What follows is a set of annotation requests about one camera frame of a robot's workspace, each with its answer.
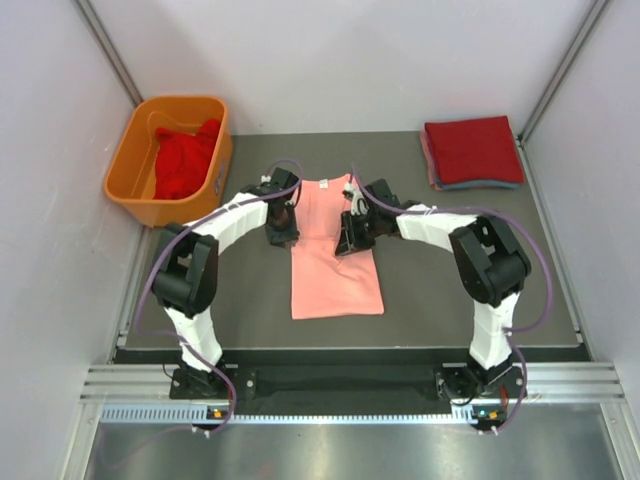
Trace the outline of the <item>orange plastic bin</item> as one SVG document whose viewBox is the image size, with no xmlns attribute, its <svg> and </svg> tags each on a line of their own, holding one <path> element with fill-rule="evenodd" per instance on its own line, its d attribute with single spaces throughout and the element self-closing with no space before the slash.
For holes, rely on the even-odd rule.
<svg viewBox="0 0 640 480">
<path fill-rule="evenodd" d="M 156 199 L 159 142 L 155 131 L 166 128 L 195 134 L 211 119 L 220 123 L 220 129 L 203 185 L 182 199 Z M 150 98 L 131 114 L 104 180 L 105 194 L 148 227 L 199 219 L 221 202 L 232 149 L 229 110 L 221 99 L 198 95 Z"/>
</svg>

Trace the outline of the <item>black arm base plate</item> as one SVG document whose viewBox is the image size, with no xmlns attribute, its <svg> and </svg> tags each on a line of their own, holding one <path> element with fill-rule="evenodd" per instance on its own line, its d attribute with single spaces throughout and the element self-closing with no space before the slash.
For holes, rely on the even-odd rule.
<svg viewBox="0 0 640 480">
<path fill-rule="evenodd" d="M 243 414 L 443 413 L 473 401 L 514 400 L 524 386 L 516 359 L 489 392 L 465 372 L 462 348 L 230 349 L 218 364 Z"/>
</svg>

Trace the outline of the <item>blue folded t shirt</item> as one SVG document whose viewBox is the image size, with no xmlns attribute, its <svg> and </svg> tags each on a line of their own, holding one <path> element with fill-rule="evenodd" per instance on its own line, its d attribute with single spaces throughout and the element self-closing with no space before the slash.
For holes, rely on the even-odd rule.
<svg viewBox="0 0 640 480">
<path fill-rule="evenodd" d="M 429 179 L 431 185 L 436 190 L 453 191 L 453 190 L 466 190 L 466 189 L 480 189 L 480 188 L 498 188 L 498 189 L 517 189 L 521 186 L 518 182 L 506 182 L 501 180 L 470 180 L 462 182 L 454 182 L 445 184 L 436 172 L 429 172 Z"/>
</svg>

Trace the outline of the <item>red crumpled t shirt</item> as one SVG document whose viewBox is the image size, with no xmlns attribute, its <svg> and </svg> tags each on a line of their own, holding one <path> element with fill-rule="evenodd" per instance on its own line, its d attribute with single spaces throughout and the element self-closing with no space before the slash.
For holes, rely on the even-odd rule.
<svg viewBox="0 0 640 480">
<path fill-rule="evenodd" d="M 207 120 L 195 134 L 159 127 L 155 160 L 155 200 L 179 200 L 203 185 L 220 133 L 221 122 Z"/>
</svg>

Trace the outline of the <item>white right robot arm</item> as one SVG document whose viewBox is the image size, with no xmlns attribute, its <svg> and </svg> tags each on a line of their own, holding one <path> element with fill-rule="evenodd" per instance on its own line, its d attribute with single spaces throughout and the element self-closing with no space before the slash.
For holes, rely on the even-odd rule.
<svg viewBox="0 0 640 480">
<path fill-rule="evenodd" d="M 383 179 L 362 188 L 348 182 L 342 194 L 350 207 L 340 217 L 336 256 L 370 250 L 379 236 L 421 242 L 453 255 L 474 306 L 467 384 L 478 395 L 492 394 L 512 366 L 507 330 L 531 272 L 510 227 L 494 215 L 438 213 L 416 202 L 401 204 Z"/>
</svg>

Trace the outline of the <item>aluminium corner post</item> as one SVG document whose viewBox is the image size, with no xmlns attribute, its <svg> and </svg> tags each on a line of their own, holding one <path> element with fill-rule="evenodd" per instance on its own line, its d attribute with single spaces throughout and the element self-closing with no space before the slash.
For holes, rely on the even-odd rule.
<svg viewBox="0 0 640 480">
<path fill-rule="evenodd" d="M 613 1 L 611 0 L 596 0 L 589 3 L 585 15 L 581 19 L 575 33 L 572 35 L 558 65 L 537 100 L 533 111 L 517 135 L 517 142 L 521 148 L 524 148 L 532 138 L 538 125 L 549 110 L 552 102 L 565 83 L 565 80 L 568 78 L 572 68 L 586 49 L 592 35 L 612 4 Z"/>
<path fill-rule="evenodd" d="M 89 0 L 73 0 L 72 4 L 104 54 L 131 104 L 137 107 L 142 103 L 143 96 L 93 3 Z"/>
</svg>

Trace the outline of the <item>pink t shirt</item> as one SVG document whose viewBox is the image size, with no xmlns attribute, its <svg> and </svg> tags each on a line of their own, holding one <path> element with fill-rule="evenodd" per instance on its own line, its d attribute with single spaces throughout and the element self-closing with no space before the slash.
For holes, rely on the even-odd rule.
<svg viewBox="0 0 640 480">
<path fill-rule="evenodd" d="M 335 255 L 350 176 L 305 180 L 295 207 L 300 233 L 291 248 L 291 315 L 295 320 L 381 315 L 384 302 L 373 252 Z"/>
<path fill-rule="evenodd" d="M 427 174 L 428 174 L 429 183 L 436 191 L 441 191 L 442 187 L 438 180 L 437 170 L 435 168 L 435 164 L 434 164 L 430 146 L 429 146 L 427 133 L 425 131 L 420 132 L 420 142 L 421 142 L 422 151 L 423 151 L 426 165 L 427 165 Z"/>
</svg>

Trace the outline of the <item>pink folded t shirt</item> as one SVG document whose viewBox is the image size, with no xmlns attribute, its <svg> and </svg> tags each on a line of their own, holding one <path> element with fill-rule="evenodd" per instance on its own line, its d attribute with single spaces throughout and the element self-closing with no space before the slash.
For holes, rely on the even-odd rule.
<svg viewBox="0 0 640 480">
<path fill-rule="evenodd" d="M 435 164 L 434 164 L 430 146 L 429 146 L 427 133 L 425 131 L 420 132 L 420 142 L 421 142 L 422 151 L 423 151 L 426 165 L 427 165 L 427 174 L 428 174 L 429 183 L 436 191 L 441 191 L 442 187 L 438 180 L 437 170 L 435 168 Z"/>
</svg>

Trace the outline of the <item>aluminium frame rail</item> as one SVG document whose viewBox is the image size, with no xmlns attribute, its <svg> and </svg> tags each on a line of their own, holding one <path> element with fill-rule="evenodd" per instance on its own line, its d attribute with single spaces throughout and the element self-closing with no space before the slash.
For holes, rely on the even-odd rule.
<svg viewBox="0 0 640 480">
<path fill-rule="evenodd" d="M 529 402 L 621 403 L 625 394 L 615 367 L 602 362 L 532 362 Z M 151 403 L 169 399 L 170 380 L 159 365 L 97 365 L 89 369 L 83 402 Z"/>
</svg>

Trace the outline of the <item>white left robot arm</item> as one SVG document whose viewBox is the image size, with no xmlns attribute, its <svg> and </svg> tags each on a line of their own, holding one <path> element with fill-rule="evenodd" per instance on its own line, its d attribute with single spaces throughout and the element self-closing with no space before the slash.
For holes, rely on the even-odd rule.
<svg viewBox="0 0 640 480">
<path fill-rule="evenodd" d="M 288 248 L 299 239 L 294 207 L 301 180 L 275 168 L 209 216 L 161 230 L 150 292 L 168 314 L 181 348 L 171 374 L 172 399 L 213 399 L 232 393 L 211 304 L 218 287 L 219 256 L 249 232 L 262 228 L 270 245 Z"/>
</svg>

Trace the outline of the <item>right aluminium corner post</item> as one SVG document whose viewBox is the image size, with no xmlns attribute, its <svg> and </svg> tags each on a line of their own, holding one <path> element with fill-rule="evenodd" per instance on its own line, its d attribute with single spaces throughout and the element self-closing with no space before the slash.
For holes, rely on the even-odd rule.
<svg viewBox="0 0 640 480">
<path fill-rule="evenodd" d="M 524 148 L 532 138 L 538 125 L 549 110 L 552 102 L 565 83 L 565 80 L 568 78 L 572 68 L 586 49 L 592 35 L 612 4 L 613 1 L 611 0 L 596 0 L 589 3 L 585 15 L 581 19 L 575 33 L 572 35 L 558 65 L 537 100 L 533 111 L 517 135 L 517 142 L 521 148 Z"/>
</svg>

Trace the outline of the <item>left aluminium corner post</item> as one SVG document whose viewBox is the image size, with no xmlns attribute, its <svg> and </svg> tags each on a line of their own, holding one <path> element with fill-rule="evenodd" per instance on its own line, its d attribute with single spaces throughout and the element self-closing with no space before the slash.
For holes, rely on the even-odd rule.
<svg viewBox="0 0 640 480">
<path fill-rule="evenodd" d="M 142 103 L 143 96 L 93 3 L 89 0 L 73 0 L 72 4 L 104 54 L 131 104 L 137 107 Z"/>
</svg>

